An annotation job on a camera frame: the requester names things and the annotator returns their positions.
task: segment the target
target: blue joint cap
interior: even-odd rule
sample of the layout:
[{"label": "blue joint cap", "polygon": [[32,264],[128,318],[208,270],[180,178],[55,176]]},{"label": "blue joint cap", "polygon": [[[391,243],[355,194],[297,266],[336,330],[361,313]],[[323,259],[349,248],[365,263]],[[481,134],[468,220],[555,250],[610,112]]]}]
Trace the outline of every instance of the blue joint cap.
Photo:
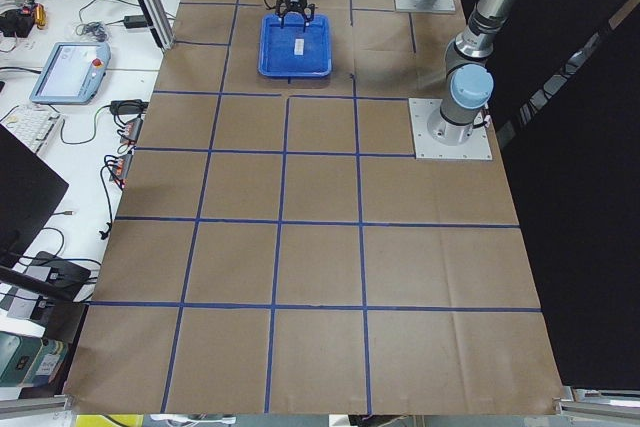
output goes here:
[{"label": "blue joint cap", "polygon": [[451,79],[451,96],[468,110],[481,108],[493,93],[493,77],[483,66],[467,64],[460,67]]}]

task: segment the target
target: black monitor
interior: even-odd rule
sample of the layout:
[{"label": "black monitor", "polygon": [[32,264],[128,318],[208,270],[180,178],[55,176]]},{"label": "black monitor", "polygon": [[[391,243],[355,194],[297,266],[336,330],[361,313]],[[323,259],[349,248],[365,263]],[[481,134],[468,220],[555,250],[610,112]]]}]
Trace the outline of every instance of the black monitor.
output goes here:
[{"label": "black monitor", "polygon": [[43,298],[73,300],[89,271],[41,252],[31,265],[51,267],[39,280],[12,267],[55,212],[69,185],[0,125],[0,282]]}]

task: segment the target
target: blue container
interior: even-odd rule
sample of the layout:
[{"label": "blue container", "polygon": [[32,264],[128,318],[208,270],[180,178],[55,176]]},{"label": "blue container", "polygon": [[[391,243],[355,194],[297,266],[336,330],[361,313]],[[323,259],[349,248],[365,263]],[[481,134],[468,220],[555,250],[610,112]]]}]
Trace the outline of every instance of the blue container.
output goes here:
[{"label": "blue container", "polygon": [[326,77],[331,73],[331,29],[325,15],[316,14],[303,32],[304,19],[269,14],[262,19],[258,71],[266,77]]}]

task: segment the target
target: keyboard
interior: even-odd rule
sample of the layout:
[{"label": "keyboard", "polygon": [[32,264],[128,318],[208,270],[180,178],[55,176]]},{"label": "keyboard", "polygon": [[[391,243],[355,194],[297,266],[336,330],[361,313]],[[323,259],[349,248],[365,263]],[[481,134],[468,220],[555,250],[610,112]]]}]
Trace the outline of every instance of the keyboard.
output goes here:
[{"label": "keyboard", "polygon": [[62,124],[62,116],[49,107],[19,105],[0,122],[35,154],[41,155]]}]

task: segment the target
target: white mounting plate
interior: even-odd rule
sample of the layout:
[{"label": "white mounting plate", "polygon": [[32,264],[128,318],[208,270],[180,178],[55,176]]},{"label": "white mounting plate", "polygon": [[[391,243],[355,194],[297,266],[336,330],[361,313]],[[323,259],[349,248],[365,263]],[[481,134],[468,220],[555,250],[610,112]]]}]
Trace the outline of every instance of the white mounting plate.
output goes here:
[{"label": "white mounting plate", "polygon": [[[427,128],[427,120],[434,110],[440,108],[441,99],[409,99],[411,131],[416,159],[435,160],[493,160],[491,147],[484,127],[473,129],[471,137],[464,144],[451,147],[435,140]],[[478,114],[475,123],[482,122]]]},{"label": "white mounting plate", "polygon": [[455,14],[456,5],[453,0],[428,0],[416,2],[415,0],[395,0],[398,12],[430,12],[432,14]]}]

